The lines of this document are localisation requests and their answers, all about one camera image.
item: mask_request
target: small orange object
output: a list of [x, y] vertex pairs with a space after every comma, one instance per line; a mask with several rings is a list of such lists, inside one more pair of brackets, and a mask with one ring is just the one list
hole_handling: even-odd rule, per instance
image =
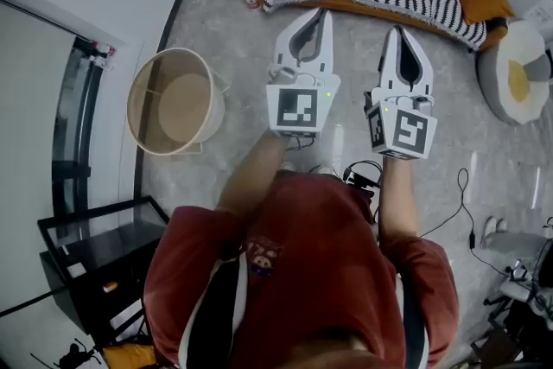
[[104, 285], [104, 292], [106, 294], [109, 294], [110, 292], [112, 292], [113, 290], [117, 289], [119, 286], [119, 283], [117, 282], [109, 282], [109, 283], [106, 283]]

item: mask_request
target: black rug border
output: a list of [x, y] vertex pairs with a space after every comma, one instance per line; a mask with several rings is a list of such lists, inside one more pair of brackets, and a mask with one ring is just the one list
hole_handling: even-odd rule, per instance
[[[165, 22], [165, 27], [163, 28], [162, 36], [157, 46], [157, 53], [163, 51], [167, 47], [167, 42], [171, 30], [173, 29], [173, 23], [175, 23], [176, 15], [179, 12], [181, 7], [182, 0], [175, 0], [173, 7], [169, 12], [167, 21]], [[140, 146], [137, 146], [137, 161], [135, 166], [135, 180], [134, 180], [134, 198], [140, 198], [142, 196], [142, 185], [143, 185], [143, 166], [144, 166], [144, 151]]]

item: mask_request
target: person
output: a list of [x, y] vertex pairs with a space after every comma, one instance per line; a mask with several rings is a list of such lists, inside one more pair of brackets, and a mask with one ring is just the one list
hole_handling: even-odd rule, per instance
[[410, 162], [384, 159], [378, 244], [364, 191], [333, 176], [278, 172], [288, 145], [266, 131], [215, 210], [175, 210], [145, 283], [157, 350], [178, 363], [214, 264], [242, 246], [247, 302], [226, 367], [405, 367], [397, 273], [413, 289], [428, 367], [436, 366], [454, 339], [458, 298], [444, 250], [417, 237]]

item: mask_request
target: round ottoman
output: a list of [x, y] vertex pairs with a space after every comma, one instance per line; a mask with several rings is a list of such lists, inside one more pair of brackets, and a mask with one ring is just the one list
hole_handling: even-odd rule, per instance
[[509, 23], [499, 45], [480, 54], [480, 88], [495, 115], [509, 124], [539, 117], [549, 97], [550, 61], [543, 37], [527, 21]]

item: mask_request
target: cartoon print on shirt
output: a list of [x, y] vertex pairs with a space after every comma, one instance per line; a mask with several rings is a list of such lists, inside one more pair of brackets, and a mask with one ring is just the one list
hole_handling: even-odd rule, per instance
[[247, 246], [247, 256], [251, 263], [251, 271], [261, 277], [270, 276], [281, 250], [281, 246], [265, 237], [250, 239]]

